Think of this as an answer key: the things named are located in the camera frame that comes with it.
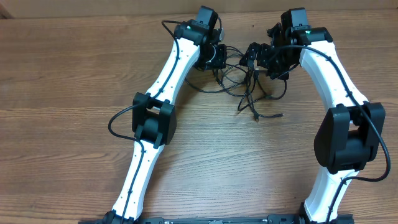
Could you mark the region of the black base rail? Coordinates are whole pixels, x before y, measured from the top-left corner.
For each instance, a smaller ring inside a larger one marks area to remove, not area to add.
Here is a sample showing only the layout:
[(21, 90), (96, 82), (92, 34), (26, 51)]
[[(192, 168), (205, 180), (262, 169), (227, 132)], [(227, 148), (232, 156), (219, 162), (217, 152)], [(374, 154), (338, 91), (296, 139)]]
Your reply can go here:
[[(93, 221), (80, 221), (79, 224), (105, 224), (120, 223), (120, 218), (115, 216), (112, 217), (112, 221), (108, 221), (110, 218), (103, 218), (100, 220)], [(132, 221), (123, 221), (123, 223), (133, 223)], [(152, 218), (139, 218), (138, 221), (134, 223), (139, 224), (299, 224), (299, 223), (309, 223), (306, 222), (304, 217), (298, 215), (268, 215), (267, 217), (255, 217), (255, 218), (182, 218), (182, 219), (164, 219), (160, 217)], [(335, 221), (330, 223), (338, 224), (354, 224), (354, 219), (352, 215), (341, 215)]]

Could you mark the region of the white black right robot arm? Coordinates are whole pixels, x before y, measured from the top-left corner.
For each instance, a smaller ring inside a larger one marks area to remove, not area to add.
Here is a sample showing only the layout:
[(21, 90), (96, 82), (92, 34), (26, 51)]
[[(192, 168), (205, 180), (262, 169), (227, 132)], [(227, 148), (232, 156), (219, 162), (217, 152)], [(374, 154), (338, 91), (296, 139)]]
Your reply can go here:
[(269, 44), (252, 43), (240, 60), (250, 70), (262, 67), (272, 79), (287, 80), (295, 67), (311, 77), (326, 115), (313, 148), (319, 170), (310, 195), (296, 215), (269, 215), (269, 223), (353, 223), (338, 207), (349, 184), (386, 144), (381, 136), (386, 112), (354, 85), (336, 53), (329, 31), (312, 27), (304, 8), (293, 8), (267, 31)]

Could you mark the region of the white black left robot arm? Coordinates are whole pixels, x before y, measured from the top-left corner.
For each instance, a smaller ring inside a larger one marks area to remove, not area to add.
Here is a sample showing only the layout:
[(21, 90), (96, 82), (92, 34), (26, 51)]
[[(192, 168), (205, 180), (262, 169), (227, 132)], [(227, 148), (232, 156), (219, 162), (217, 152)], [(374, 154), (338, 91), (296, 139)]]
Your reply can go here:
[(102, 223), (135, 223), (143, 211), (150, 177), (164, 147), (176, 130), (175, 100), (191, 68), (217, 70), (226, 66), (221, 21), (211, 8), (202, 6), (195, 19), (175, 22), (170, 33), (174, 42), (169, 58), (154, 84), (136, 93), (132, 105), (134, 141), (132, 161), (121, 193)]

